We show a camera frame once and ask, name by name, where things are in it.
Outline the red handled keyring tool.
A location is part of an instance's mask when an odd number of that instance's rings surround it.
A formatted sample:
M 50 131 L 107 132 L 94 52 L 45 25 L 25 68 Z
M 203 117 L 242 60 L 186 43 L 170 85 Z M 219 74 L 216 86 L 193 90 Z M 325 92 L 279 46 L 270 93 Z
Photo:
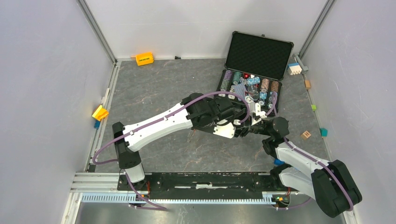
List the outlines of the red handled keyring tool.
M 188 137 L 187 137 L 187 142 L 188 143 L 190 143 L 191 142 L 191 140 L 192 140 L 192 138 L 193 138 L 193 136 L 194 136 L 194 134 L 195 134 L 195 129 L 194 130 L 191 130 L 190 132 L 189 132 L 189 134 L 188 134 Z

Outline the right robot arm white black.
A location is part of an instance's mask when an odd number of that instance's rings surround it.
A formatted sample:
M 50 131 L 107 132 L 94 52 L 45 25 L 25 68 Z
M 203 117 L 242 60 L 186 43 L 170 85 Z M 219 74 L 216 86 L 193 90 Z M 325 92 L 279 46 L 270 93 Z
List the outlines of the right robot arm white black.
M 316 157 L 287 139 L 289 122 L 283 117 L 262 120 L 253 125 L 235 120 L 240 136 L 247 133 L 266 135 L 262 141 L 266 154 L 284 162 L 272 170 L 270 185 L 275 190 L 296 189 L 316 201 L 329 217 L 352 211 L 362 194 L 347 166 L 340 160 Z

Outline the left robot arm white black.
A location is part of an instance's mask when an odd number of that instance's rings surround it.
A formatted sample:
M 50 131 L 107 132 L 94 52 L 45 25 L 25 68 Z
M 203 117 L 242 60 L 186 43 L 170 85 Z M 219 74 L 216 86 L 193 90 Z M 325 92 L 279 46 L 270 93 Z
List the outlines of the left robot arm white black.
M 120 169 L 125 171 L 128 183 L 135 190 L 143 189 L 147 184 L 139 150 L 145 145 L 168 134 L 196 129 L 227 138 L 233 138 L 235 119 L 243 124 L 250 116 L 249 103 L 240 97 L 244 109 L 237 109 L 225 95 L 226 91 L 212 93 L 192 93 L 169 110 L 145 121 L 122 125 L 113 125 L 115 150 Z

